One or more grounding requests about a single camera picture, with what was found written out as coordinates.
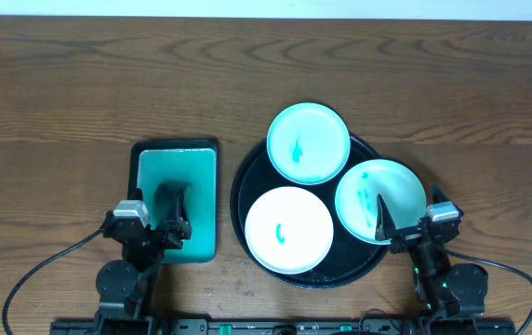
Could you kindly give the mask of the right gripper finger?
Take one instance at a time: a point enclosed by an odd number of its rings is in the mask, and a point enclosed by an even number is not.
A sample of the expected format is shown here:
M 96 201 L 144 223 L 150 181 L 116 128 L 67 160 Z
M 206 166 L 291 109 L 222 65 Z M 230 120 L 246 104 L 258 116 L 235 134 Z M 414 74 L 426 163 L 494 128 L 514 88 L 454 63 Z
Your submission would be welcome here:
M 389 240 L 395 236 L 395 224 L 381 194 L 377 195 L 378 216 L 375 231 L 377 241 Z
M 441 203 L 444 203 L 444 202 L 450 202 L 450 199 L 446 196 L 446 194 L 435 183 L 432 184 L 431 194 L 432 194 L 432 204 L 433 205 L 441 204 Z

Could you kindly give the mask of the white plate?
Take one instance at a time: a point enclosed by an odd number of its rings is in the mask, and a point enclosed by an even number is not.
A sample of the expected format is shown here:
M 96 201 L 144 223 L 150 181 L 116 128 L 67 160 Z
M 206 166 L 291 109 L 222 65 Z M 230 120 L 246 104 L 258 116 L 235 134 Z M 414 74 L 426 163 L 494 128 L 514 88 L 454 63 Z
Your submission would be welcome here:
M 324 202 L 299 187 L 278 187 L 250 207 L 245 238 L 265 268 L 297 275 L 316 267 L 331 249 L 334 224 Z

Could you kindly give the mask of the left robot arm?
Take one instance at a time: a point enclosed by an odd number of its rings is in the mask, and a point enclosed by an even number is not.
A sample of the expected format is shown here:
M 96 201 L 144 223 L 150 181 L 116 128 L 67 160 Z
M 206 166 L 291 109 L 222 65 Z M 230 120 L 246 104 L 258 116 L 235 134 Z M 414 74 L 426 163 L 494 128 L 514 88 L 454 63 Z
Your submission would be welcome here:
M 153 196 L 158 223 L 150 224 L 151 211 L 142 190 L 135 198 L 122 200 L 106 214 L 101 225 L 105 238 L 123 246 L 122 258 L 99 271 L 96 289 L 100 295 L 95 315 L 95 334 L 168 334 L 168 322 L 150 309 L 158 270 L 168 249 L 181 249 L 193 229 L 185 205 L 187 186 L 161 183 Z

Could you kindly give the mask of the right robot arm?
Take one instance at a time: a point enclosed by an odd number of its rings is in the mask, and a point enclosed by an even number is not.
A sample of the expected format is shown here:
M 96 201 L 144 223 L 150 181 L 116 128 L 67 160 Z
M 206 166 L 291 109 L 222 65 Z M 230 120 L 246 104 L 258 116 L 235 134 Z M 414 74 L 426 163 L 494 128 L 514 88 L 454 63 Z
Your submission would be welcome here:
M 406 252 L 416 269 L 416 278 L 429 311 L 417 316 L 414 327 L 430 334 L 432 325 L 474 323 L 485 312 L 488 273 L 473 263 L 453 265 L 445 243 L 459 235 L 464 212 L 437 187 L 433 203 L 414 226 L 398 228 L 381 195 L 377 196 L 375 238 L 388 240 L 393 254 Z

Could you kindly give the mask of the mint plate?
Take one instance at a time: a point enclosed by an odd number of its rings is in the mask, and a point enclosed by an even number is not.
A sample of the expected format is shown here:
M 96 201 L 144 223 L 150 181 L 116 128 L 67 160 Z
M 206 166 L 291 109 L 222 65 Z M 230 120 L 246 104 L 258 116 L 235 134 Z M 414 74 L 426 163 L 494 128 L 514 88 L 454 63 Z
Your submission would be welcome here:
M 335 208 L 341 224 L 364 242 L 388 245 L 388 239 L 375 239 L 379 196 L 398 228 L 416 225 L 425 214 L 427 199 L 416 174 L 392 160 L 367 160 L 351 167 L 342 176 L 335 193 Z
M 349 130 L 342 118 L 313 102 L 291 105 L 277 115 L 269 127 L 266 145 L 276 171 L 302 185 L 332 180 L 345 167 L 351 150 Z

